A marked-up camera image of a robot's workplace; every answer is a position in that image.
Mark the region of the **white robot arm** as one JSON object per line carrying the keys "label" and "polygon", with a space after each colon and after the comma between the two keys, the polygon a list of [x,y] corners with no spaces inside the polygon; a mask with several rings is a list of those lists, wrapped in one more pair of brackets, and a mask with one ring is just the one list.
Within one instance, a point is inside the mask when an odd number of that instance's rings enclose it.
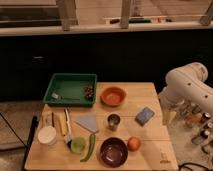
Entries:
{"label": "white robot arm", "polygon": [[208,70],[199,62],[172,69],[166,74],[166,86],[158,94],[164,125],[169,123],[170,112],[186,100],[213,114],[213,88],[205,84],[207,78]]}

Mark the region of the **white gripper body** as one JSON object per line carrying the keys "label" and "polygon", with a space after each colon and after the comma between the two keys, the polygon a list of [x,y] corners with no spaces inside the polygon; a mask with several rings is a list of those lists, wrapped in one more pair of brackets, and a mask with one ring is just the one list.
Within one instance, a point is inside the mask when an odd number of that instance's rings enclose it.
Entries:
{"label": "white gripper body", "polygon": [[160,97],[159,102],[163,114],[163,124],[168,125],[176,115],[177,105],[164,97]]}

